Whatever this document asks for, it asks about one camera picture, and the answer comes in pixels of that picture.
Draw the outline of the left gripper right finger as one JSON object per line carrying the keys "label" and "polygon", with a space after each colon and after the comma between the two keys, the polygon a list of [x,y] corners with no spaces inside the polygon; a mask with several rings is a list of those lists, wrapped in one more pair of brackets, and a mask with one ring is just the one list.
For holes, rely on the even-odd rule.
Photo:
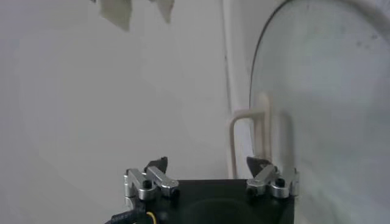
{"label": "left gripper right finger", "polygon": [[266,159],[248,156],[246,159],[252,178],[246,181],[250,197],[260,197],[269,192],[272,197],[286,199],[299,195],[299,173],[296,168],[280,171]]}

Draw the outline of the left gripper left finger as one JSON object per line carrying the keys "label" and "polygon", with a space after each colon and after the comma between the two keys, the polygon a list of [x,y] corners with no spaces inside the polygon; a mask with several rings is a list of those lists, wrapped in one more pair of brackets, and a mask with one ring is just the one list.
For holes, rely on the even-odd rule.
{"label": "left gripper left finger", "polygon": [[124,201],[128,208],[136,208],[139,202],[152,201],[159,192],[165,198],[179,195],[179,181],[167,176],[166,156],[149,161],[140,171],[137,168],[124,172]]}

